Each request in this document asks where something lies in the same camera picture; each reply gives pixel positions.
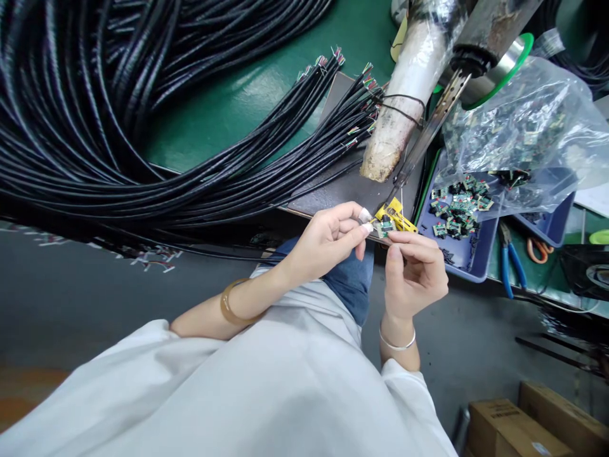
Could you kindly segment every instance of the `white shirt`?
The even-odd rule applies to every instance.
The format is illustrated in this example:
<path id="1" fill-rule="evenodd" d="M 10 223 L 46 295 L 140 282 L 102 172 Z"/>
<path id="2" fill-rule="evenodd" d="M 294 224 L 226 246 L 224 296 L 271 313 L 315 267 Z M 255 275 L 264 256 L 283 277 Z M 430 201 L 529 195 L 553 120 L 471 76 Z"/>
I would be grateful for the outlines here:
<path id="1" fill-rule="evenodd" d="M 379 375 L 322 281 L 230 341 L 168 327 L 77 368 L 0 435 L 0 456 L 456 456 L 421 373 L 389 360 Z"/>

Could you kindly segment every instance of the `yellow clip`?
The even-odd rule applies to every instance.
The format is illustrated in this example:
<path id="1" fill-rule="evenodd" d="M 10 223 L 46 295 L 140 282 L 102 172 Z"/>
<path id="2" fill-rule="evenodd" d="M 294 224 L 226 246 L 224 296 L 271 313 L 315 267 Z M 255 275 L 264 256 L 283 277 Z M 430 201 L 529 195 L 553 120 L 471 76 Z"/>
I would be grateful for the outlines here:
<path id="1" fill-rule="evenodd" d="M 419 233 L 417 227 L 402 215 L 402 204 L 394 197 L 389 203 L 389 206 L 383 205 L 381 209 L 374 215 L 375 218 L 381 220 L 383 215 L 388 215 L 393 222 L 395 228 L 401 232 Z"/>

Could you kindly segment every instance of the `blue-handled pliers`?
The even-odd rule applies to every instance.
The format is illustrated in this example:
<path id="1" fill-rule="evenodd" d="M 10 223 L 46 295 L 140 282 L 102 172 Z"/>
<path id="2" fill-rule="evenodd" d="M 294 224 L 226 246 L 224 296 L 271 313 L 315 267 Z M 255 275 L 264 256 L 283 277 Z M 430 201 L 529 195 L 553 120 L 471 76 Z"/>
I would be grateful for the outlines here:
<path id="1" fill-rule="evenodd" d="M 509 258 L 512 258 L 512 263 L 516 268 L 516 273 L 518 274 L 518 281 L 520 282 L 520 286 L 523 289 L 527 288 L 527 277 L 525 275 L 525 271 L 522 268 L 522 263 L 520 263 L 520 258 L 516 250 L 514 249 L 514 245 L 512 244 L 512 235 L 509 233 L 508 226 L 502 220 L 499 221 L 499 239 L 501 240 L 501 280 L 503 281 L 503 285 L 506 288 L 507 296 L 511 299 L 514 298 L 514 293 L 512 292 L 512 286 L 509 283 Z"/>

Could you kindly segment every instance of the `blue jeans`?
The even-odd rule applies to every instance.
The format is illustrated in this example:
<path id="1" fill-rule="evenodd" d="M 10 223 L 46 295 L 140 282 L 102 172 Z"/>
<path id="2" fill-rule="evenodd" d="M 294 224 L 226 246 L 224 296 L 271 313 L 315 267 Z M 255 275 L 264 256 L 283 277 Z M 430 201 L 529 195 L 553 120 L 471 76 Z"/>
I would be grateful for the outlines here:
<path id="1" fill-rule="evenodd" d="M 286 241 L 277 248 L 277 252 L 289 254 L 297 241 L 298 238 Z M 366 321 L 370 308 L 368 290 L 372 282 L 373 264 L 374 246 L 367 246 L 362 262 L 355 258 L 355 250 L 353 250 L 347 259 L 322 278 L 332 292 L 338 295 L 360 327 Z"/>

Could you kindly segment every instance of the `cardboard box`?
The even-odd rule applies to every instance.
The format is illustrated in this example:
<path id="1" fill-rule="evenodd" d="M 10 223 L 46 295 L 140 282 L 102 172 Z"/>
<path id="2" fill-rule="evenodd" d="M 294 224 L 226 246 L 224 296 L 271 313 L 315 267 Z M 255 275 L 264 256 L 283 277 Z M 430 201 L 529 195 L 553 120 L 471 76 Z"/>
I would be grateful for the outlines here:
<path id="1" fill-rule="evenodd" d="M 469 404 L 468 448 L 476 457 L 572 457 L 564 443 L 507 399 Z"/>
<path id="2" fill-rule="evenodd" d="M 609 428 L 543 384 L 521 382 L 518 406 L 575 457 L 609 456 Z"/>

